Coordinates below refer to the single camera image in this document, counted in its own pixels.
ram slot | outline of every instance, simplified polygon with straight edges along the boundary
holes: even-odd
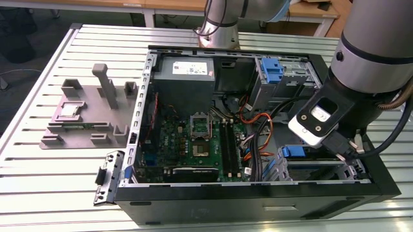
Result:
[[[230,160],[228,140],[226,140],[226,123],[220,124],[220,138],[221,138],[221,155],[222,155],[224,173],[225,175],[229,175],[232,173],[232,160]]]
[[[226,126],[226,142],[228,142],[228,150],[229,156],[232,160],[232,173],[233,176],[237,176],[240,173],[240,166],[238,166],[238,155],[237,155],[237,145],[236,145],[236,133],[233,129],[233,124],[228,124]]]

small circuit board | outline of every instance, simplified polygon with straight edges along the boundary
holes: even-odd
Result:
[[[194,131],[209,132],[210,135],[208,138],[194,138]],[[173,169],[186,171],[185,168],[198,168],[217,172],[218,178],[214,182],[249,181],[249,177],[242,173],[237,148],[244,134],[244,124],[198,119],[193,122],[165,120],[161,126],[158,153],[143,154],[146,166],[138,168],[138,179],[146,183],[167,183],[165,176]]]

open computer tower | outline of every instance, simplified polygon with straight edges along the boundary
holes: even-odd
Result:
[[[379,156],[344,162],[288,128],[326,74],[320,55],[150,46],[127,146],[107,154],[94,204],[177,224],[330,218],[399,195]],[[292,98],[260,133],[256,181],[248,141],[265,118],[244,120]]]

aluminum slotted table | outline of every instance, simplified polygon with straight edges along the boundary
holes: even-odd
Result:
[[[328,65],[337,39],[304,36],[240,34],[241,48],[321,54]],[[97,85],[95,63],[107,63],[115,85],[142,82],[150,44],[197,46],[195,34],[185,29],[78,25],[70,29],[56,53],[0,139],[0,230],[109,231],[155,229],[165,231],[401,231],[413,230],[413,124],[401,133],[381,158],[403,195],[372,203],[330,220],[191,224],[139,227],[118,206],[94,207],[95,174],[113,149],[42,150],[39,142],[60,100],[67,78]],[[377,146],[400,119],[400,111],[385,112],[369,127]]]

screw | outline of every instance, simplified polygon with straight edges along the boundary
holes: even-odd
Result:
[[[342,51],[338,51],[337,54],[336,54],[336,59],[338,61],[342,61],[344,60],[344,55],[342,55]]]

